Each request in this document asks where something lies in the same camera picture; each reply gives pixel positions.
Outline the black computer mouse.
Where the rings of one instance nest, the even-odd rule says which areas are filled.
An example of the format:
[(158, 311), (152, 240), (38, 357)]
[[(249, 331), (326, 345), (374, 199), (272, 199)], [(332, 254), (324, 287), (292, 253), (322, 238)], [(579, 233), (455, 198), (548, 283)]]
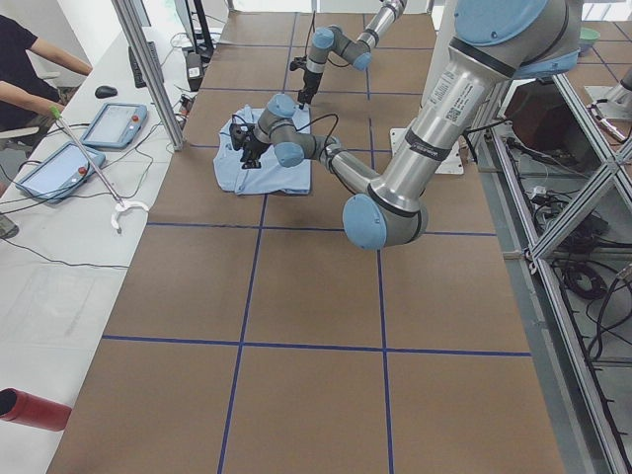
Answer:
[(115, 87), (102, 85), (95, 90), (95, 97), (97, 99), (106, 99), (115, 97), (118, 94), (118, 90)]

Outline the aluminium frame truss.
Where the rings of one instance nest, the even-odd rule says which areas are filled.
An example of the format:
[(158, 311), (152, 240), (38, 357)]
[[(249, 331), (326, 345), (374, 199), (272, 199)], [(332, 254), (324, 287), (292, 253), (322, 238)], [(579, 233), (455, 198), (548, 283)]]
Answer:
[(495, 87), (478, 165), (571, 473), (631, 469), (631, 127), (614, 140), (579, 80)]

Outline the seated person black shirt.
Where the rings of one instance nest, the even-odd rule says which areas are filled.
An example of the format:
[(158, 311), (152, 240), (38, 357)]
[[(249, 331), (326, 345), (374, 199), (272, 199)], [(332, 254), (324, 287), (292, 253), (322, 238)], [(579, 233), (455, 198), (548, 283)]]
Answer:
[(55, 123), (50, 108), (63, 111), (76, 90), (56, 89), (39, 78), (29, 52), (82, 76), (89, 75), (92, 66), (16, 21), (1, 18), (1, 129), (36, 127), (36, 134), (21, 139), (25, 145), (35, 147)]

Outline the light blue t-shirt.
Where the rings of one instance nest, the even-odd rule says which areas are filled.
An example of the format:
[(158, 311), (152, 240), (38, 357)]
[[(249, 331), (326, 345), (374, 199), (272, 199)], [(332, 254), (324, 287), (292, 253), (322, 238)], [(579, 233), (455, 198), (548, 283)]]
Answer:
[(270, 147), (262, 156), (260, 169), (243, 169), (242, 151), (233, 148), (230, 119), (219, 131), (219, 148), (213, 159), (217, 184), (225, 192), (236, 195), (261, 195), (283, 192), (288, 195), (308, 195), (311, 191), (311, 165), (305, 160), (285, 168), (280, 165)]

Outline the red cylinder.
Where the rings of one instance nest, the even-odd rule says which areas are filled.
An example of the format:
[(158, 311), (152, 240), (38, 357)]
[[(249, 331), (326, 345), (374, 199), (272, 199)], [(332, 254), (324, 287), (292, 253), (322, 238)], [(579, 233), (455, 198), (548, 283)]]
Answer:
[(65, 429), (72, 409), (15, 388), (1, 390), (1, 420), (52, 432)]

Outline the black power adapter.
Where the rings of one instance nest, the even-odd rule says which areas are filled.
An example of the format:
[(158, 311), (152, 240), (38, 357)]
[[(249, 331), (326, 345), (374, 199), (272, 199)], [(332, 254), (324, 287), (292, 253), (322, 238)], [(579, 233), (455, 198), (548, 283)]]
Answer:
[(189, 51), (185, 58), (185, 61), (189, 89), (192, 92), (197, 92), (203, 80), (203, 66), (201, 56), (196, 52)]

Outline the reacher grabber stick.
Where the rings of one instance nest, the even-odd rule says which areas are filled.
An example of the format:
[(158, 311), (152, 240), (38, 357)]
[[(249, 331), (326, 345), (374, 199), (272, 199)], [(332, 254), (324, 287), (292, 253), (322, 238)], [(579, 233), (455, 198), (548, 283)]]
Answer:
[(114, 211), (112, 213), (112, 216), (111, 216), (111, 225), (112, 225), (113, 229), (117, 232), (117, 234), (121, 234), (122, 233), (122, 229), (121, 229), (120, 224), (119, 224), (119, 217), (123, 213), (125, 213), (125, 212), (127, 212), (127, 211), (129, 211), (131, 209), (134, 209), (134, 208), (140, 208), (140, 209), (144, 210), (145, 212), (148, 212), (149, 211), (149, 206), (146, 203), (142, 202), (142, 201), (129, 200), (127, 198), (123, 198), (115, 190), (115, 188), (111, 185), (111, 183), (108, 181), (108, 179), (105, 177), (105, 175), (104, 175), (102, 169), (100, 168), (100, 166), (97, 165), (94, 162), (94, 160), (92, 159), (92, 156), (91, 156), (90, 152), (87, 150), (87, 148), (80, 142), (79, 138), (71, 130), (71, 128), (68, 125), (68, 123), (62, 117), (61, 112), (57, 108), (57, 106), (50, 106), (49, 110), (50, 110), (51, 114), (54, 116), (55, 120), (61, 125), (63, 130), (68, 134), (68, 136), (71, 138), (73, 143), (78, 147), (78, 149), (84, 155), (84, 157), (86, 158), (86, 160), (89, 163), (90, 167), (98, 175), (99, 179), (106, 186), (106, 188), (108, 189), (110, 195), (115, 200), (116, 204), (115, 204), (115, 209), (114, 209)]

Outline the blue teach pendant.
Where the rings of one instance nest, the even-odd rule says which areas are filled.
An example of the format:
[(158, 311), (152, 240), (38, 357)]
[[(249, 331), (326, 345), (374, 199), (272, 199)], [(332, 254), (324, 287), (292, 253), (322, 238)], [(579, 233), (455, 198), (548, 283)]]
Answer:
[(73, 142), (67, 142), (16, 183), (31, 198), (58, 202), (70, 196), (94, 168)]
[(141, 104), (106, 103), (80, 140), (92, 148), (124, 149), (142, 129), (147, 115), (147, 108)]

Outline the far blue teach pendant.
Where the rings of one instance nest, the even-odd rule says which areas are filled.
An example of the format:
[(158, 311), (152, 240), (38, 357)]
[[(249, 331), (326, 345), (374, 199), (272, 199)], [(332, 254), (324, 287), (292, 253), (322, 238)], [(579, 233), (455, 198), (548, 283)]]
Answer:
[(147, 108), (141, 104), (106, 103), (80, 140), (92, 148), (124, 149), (142, 129), (147, 115)]

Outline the green bowl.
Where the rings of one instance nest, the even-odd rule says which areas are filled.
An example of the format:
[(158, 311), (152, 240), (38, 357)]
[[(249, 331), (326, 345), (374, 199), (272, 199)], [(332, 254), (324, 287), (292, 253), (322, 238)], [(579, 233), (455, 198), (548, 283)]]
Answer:
[(581, 27), (580, 30), (580, 54), (587, 53), (600, 39), (600, 32), (592, 28)]

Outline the near blue teach pendant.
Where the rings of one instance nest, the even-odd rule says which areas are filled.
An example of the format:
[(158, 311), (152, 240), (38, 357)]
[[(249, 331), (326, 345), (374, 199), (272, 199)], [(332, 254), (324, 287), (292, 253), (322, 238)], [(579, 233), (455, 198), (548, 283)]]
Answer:
[(94, 168), (73, 142), (67, 142), (16, 183), (31, 198), (58, 202), (70, 196)]

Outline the black keyboard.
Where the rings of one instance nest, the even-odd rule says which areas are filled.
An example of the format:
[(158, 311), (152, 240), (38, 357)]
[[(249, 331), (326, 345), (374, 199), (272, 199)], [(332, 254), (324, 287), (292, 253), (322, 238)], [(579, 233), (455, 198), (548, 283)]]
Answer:
[[(153, 60), (153, 62), (155, 64), (155, 66), (157, 67), (157, 71), (159, 73), (159, 77), (160, 77), (161, 80), (164, 80), (164, 76), (163, 76), (163, 73), (162, 73), (162, 67), (161, 67), (161, 64), (160, 64), (160, 59), (159, 59), (159, 56), (158, 56), (156, 44), (155, 44), (154, 41), (150, 40), (147, 43), (147, 46), (149, 47), (151, 58), (152, 58), (152, 60)], [(129, 60), (129, 65), (130, 65), (133, 81), (134, 81), (134, 86), (137, 89), (145, 88), (146, 87), (146, 82), (145, 82), (145, 80), (143, 78), (143, 74), (142, 74), (142, 71), (140, 69), (140, 64), (137, 61), (137, 59), (135, 58), (131, 47), (128, 48), (128, 60)]]

